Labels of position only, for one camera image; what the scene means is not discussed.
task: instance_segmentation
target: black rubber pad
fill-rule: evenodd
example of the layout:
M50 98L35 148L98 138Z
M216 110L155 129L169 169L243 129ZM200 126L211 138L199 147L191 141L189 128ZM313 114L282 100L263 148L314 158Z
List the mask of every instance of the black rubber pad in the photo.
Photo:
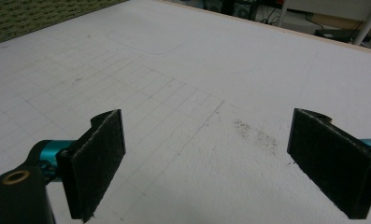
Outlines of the black rubber pad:
M288 153L349 218L371 206L371 147L315 112L295 109Z
M72 218L88 221L103 199L125 154L121 111L92 119L89 129L57 155Z

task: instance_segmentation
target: wooden edge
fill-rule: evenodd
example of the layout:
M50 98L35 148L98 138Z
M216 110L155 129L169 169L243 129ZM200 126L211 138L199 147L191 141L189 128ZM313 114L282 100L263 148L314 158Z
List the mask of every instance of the wooden edge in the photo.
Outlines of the wooden edge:
M296 31L280 28L280 27L277 27L277 26L272 26L272 25L259 23L259 22L256 22L256 21L243 20L243 19L240 19L238 17L228 16L228 15L224 15L224 14L221 14L221 13L218 13L218 12L208 11L208 10L204 10L204 9L197 8L197 7L188 7L188 6L185 6L185 5L182 5L182 4L169 2L167 0L153 0L153 1L165 3L165 4L176 6L176 7L184 7L184 8L188 8L188 9L191 9L191 10L201 11L201 12L208 13L208 14L213 14L213 15L216 15L216 16L218 15L218 16L226 17L226 18L231 19L231 20L249 22L249 23L252 23L254 25L263 26L263 27L266 27L266 28L269 28L269 29L272 29L272 30L280 31L282 33L291 34L291 35L298 35L298 36L318 40L318 41L321 41L321 42L337 45L337 46L348 48L348 49L355 49L355 50L358 50L358 51L371 53L371 49L368 49L368 48L363 48L363 47L352 45L352 44L347 44L347 43L343 43L343 42L339 42L339 41L334 41L334 40L331 40L331 39L326 39L326 38L318 37L318 36L315 36L315 35L303 34L303 33L299 33L299 32L296 32Z

